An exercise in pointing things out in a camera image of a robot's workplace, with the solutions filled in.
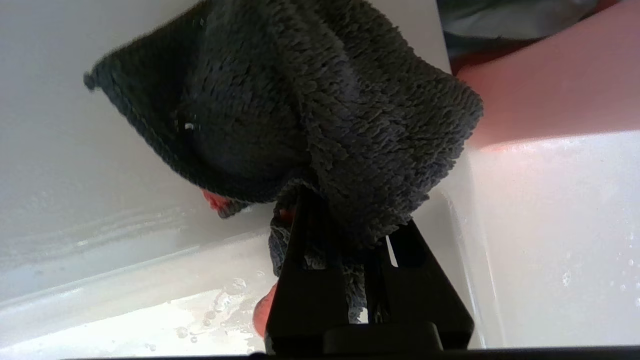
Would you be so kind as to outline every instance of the dark fabric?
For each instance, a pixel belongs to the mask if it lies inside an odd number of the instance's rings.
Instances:
[[[187,180],[240,204],[308,186],[354,247],[409,221],[482,108],[363,0],[205,1],[84,80]]]

